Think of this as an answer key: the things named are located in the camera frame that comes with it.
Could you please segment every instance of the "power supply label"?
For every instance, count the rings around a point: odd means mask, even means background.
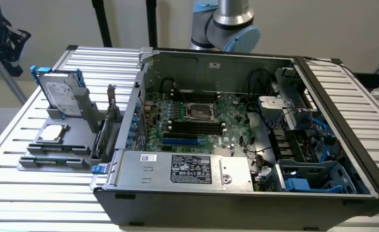
[[[186,184],[212,184],[209,156],[172,155],[170,181]]]

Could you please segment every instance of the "sticker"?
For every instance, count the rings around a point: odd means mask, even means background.
[[[140,161],[156,161],[156,154],[141,154]]]
[[[212,184],[209,156],[172,155],[170,181],[186,184]]]
[[[211,63],[209,63],[209,68],[211,68],[211,69],[219,69],[220,66],[221,66],[221,64],[217,63],[217,62],[211,62]]]
[[[62,83],[46,82],[54,107],[68,116],[81,116],[72,88]]]

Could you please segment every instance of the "white wall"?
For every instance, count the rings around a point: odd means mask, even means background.
[[[158,46],[186,48],[192,2],[158,0]],[[379,64],[379,0],[249,0],[249,5],[261,30],[253,53],[340,58],[357,72]]]
[[[33,80],[29,67],[53,66],[69,44],[102,45],[90,0],[0,0],[0,7],[12,26],[32,34],[17,80]]]

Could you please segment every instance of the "motherboard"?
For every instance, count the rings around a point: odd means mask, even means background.
[[[146,151],[245,156],[251,138],[243,96],[146,93]]]

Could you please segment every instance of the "black pole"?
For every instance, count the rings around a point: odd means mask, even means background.
[[[92,0],[92,6],[94,8],[100,37],[104,43],[104,47],[112,47],[104,0]]]
[[[146,22],[148,22],[149,47],[157,47],[156,0],[146,0]]]

